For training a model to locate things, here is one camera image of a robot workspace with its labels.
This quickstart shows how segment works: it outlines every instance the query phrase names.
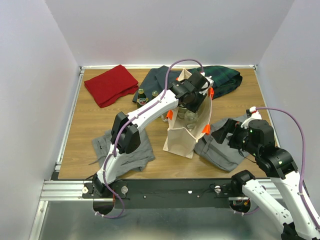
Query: wooden table surface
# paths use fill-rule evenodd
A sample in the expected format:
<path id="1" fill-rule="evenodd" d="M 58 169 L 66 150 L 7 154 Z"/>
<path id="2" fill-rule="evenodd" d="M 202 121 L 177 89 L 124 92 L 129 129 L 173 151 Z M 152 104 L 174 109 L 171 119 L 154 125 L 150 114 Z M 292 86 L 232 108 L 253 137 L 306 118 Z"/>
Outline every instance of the wooden table surface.
<path id="1" fill-rule="evenodd" d="M 237 69 L 242 77 L 241 85 L 233 92 L 214 99 L 210 123 L 222 118 L 232 118 L 243 115 L 252 106 L 264 107 L 264 100 L 253 69 Z M 132 102 L 133 95 L 119 98 L 116 103 L 100 108 L 87 91 L 84 81 L 104 73 L 105 69 L 86 69 L 81 83 L 70 132 L 68 135 L 59 179 L 85 179 L 99 170 L 99 164 L 89 165 L 97 159 L 92 146 L 92 139 L 104 135 L 113 126 L 115 116 L 119 112 L 134 111 L 137 106 Z M 149 69 L 128 69 L 141 83 Z M 265 110 L 262 118 L 269 121 Z M 200 157 L 196 153 L 193 158 L 185 158 L 163 151 L 167 137 L 168 122 L 160 118 L 146 127 L 155 160 L 149 162 L 142 172 L 129 171 L 121 178 L 131 179 L 170 179 L 170 178 L 229 178 L 242 171 L 249 170 L 256 177 L 265 177 L 265 173 L 255 163 L 244 159 L 232 172 L 226 172 Z"/>

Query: white wall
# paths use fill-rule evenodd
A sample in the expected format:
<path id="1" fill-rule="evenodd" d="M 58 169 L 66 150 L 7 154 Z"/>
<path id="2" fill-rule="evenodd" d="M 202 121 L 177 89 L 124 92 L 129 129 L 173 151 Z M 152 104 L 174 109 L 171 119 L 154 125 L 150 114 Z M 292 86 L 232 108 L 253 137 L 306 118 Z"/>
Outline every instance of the white wall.
<path id="1" fill-rule="evenodd" d="M 29 238 L 79 73 L 43 0 L 0 1 L 0 235 Z"/>
<path id="2" fill-rule="evenodd" d="M 257 73 L 266 103 L 292 113 L 306 137 L 305 183 L 320 212 L 320 1 L 296 0 L 264 53 Z M 271 112 L 282 148 L 301 168 L 302 141 L 289 117 Z"/>
<path id="3" fill-rule="evenodd" d="M 257 64 L 293 0 L 46 0 L 81 66 Z"/>

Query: screw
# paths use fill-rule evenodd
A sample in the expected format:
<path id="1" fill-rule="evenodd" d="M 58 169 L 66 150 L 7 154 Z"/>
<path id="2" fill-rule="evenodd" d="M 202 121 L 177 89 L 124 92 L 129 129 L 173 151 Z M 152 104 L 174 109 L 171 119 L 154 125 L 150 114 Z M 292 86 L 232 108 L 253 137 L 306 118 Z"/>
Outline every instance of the screw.
<path id="1" fill-rule="evenodd" d="M 121 188 L 121 193 L 122 193 L 122 194 L 126 194 L 127 192 L 128 192 L 127 186 L 123 186 L 123 187 Z"/>
<path id="2" fill-rule="evenodd" d="M 87 194 L 89 192 L 89 189 L 86 187 L 86 186 L 84 186 L 83 188 L 82 188 L 82 193 L 83 194 Z"/>
<path id="3" fill-rule="evenodd" d="M 214 191 L 215 191 L 217 194 L 221 193 L 221 187 L 220 187 L 220 186 L 215 186 L 215 187 L 214 187 Z"/>

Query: black metal plate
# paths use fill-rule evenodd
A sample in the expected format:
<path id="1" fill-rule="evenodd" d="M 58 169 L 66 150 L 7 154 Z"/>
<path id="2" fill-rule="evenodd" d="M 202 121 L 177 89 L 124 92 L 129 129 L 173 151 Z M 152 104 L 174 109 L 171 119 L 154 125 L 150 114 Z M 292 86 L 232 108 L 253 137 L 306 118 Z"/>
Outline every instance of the black metal plate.
<path id="1" fill-rule="evenodd" d="M 228 197 L 235 197 L 229 178 L 218 179 L 123 179 L 111 186 L 125 202 L 126 209 L 229 208 Z M 126 195 L 121 188 L 127 186 Z M 222 191 L 216 193 L 215 186 Z M 122 208 L 115 200 L 115 208 Z"/>

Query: gray pants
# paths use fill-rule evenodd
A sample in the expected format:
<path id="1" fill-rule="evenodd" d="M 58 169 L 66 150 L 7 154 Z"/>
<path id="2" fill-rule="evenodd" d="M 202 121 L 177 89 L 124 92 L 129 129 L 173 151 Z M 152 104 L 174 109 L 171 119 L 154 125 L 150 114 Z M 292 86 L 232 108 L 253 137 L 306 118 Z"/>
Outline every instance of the gray pants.
<path id="1" fill-rule="evenodd" d="M 122 154 L 118 161 L 121 161 L 119 169 L 116 170 L 116 176 L 121 176 L 130 170 L 142 171 L 148 162 L 154 160 L 156 157 L 153 153 L 146 130 L 140 133 L 140 146 L 132 153 Z M 107 154 L 110 150 L 111 144 L 111 130 L 105 132 L 104 136 L 97 137 L 92 140 L 92 145 L 95 150 L 99 166 L 102 167 Z"/>
<path id="2" fill-rule="evenodd" d="M 247 119 L 247 115 L 245 114 L 233 119 L 243 122 Z M 228 146 L 229 138 L 231 136 L 230 133 L 226 136 L 222 144 L 218 144 L 213 136 L 211 136 L 211 133 L 220 129 L 227 120 L 228 118 L 223 118 L 222 120 L 211 124 L 210 135 L 204 135 L 195 145 L 194 151 L 218 168 L 231 172 L 244 160 L 244 157 L 249 155 L 249 153 L 241 151 L 243 153 L 241 156 L 237 149 Z"/>

